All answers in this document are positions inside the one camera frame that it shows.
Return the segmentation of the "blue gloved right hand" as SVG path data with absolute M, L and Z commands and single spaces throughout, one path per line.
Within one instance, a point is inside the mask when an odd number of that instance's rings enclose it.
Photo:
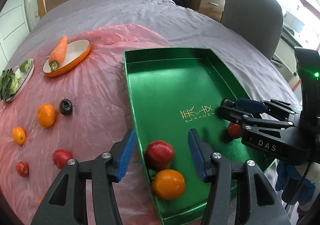
M 279 161 L 276 171 L 278 178 L 275 190 L 282 192 L 281 199 L 288 205 L 298 203 L 308 210 L 319 193 L 319 164 L 294 166 Z

